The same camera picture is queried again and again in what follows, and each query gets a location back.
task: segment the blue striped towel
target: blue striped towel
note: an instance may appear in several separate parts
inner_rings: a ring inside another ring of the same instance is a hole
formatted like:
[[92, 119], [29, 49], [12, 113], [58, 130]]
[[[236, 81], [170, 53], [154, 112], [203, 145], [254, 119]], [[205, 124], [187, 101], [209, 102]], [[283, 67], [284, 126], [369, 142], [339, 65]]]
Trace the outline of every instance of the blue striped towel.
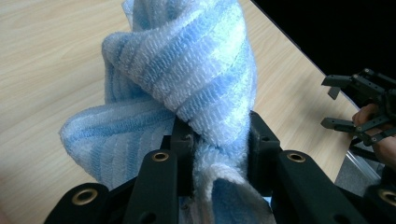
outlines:
[[137, 175], [178, 116], [200, 136], [194, 198], [183, 200], [189, 208], [180, 220], [270, 220], [247, 181], [256, 67], [237, 1], [127, 0], [122, 7], [132, 32], [103, 43], [106, 104], [65, 123], [60, 135], [68, 154], [114, 189]]

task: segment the brass grommet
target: brass grommet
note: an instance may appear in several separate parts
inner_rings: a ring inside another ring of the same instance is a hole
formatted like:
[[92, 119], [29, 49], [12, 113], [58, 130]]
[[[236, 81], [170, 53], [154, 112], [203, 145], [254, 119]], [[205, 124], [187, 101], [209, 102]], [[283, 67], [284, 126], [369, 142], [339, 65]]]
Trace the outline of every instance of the brass grommet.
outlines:
[[97, 196], [98, 191], [96, 189], [82, 189], [73, 196], [72, 203], [75, 205], [84, 205], [92, 202]]
[[295, 162], [305, 162], [305, 157], [297, 153], [289, 153], [288, 158]]
[[151, 157], [154, 161], [166, 161], [169, 158], [169, 154], [164, 152], [157, 152]]
[[378, 195], [385, 202], [396, 206], [396, 192], [387, 189], [379, 189]]

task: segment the wood grain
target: wood grain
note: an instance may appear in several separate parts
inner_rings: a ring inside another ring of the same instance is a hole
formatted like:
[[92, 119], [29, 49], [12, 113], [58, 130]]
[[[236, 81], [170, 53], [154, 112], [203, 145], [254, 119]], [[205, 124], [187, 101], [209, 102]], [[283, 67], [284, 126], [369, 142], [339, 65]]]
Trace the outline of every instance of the wood grain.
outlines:
[[[0, 2], [0, 210], [11, 223], [42, 223], [71, 188], [94, 181], [64, 151], [59, 129], [104, 103], [103, 39], [129, 30], [118, 1]], [[356, 109], [332, 101], [323, 75], [249, 1], [241, 1], [256, 55], [255, 110], [283, 148], [311, 155], [334, 180], [347, 136], [319, 123]]]

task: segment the human hand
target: human hand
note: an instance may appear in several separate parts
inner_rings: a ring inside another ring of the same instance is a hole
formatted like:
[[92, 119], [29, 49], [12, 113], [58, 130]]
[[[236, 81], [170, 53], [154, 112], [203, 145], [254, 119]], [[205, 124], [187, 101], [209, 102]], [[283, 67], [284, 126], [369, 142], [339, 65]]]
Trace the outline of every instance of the human hand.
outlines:
[[[362, 125], [363, 123], [369, 121], [373, 118], [374, 114], [378, 112], [378, 106], [375, 104], [369, 104], [361, 108], [361, 110], [356, 113], [352, 120], [356, 126]], [[386, 124], [380, 128], [373, 128], [368, 130], [366, 133], [373, 136], [377, 133], [381, 133], [387, 129], [392, 128], [392, 125]], [[373, 145], [373, 150], [378, 159], [387, 165], [389, 168], [396, 172], [396, 137], [391, 136], [382, 139], [378, 143]]]

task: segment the wooden table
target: wooden table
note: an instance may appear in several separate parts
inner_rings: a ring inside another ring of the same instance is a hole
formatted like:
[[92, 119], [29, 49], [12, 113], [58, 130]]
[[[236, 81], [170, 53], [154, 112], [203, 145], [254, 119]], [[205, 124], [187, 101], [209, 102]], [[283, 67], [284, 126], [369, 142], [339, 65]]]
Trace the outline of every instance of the wooden table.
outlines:
[[[129, 30], [120, 3], [0, 2], [0, 222], [42, 223], [69, 189], [94, 181], [67, 156], [58, 131], [104, 103], [101, 43]], [[241, 3], [259, 71], [255, 110], [284, 149], [308, 153], [334, 180], [348, 137], [320, 122], [350, 119], [356, 108], [343, 96], [333, 101], [320, 71], [253, 4]]]

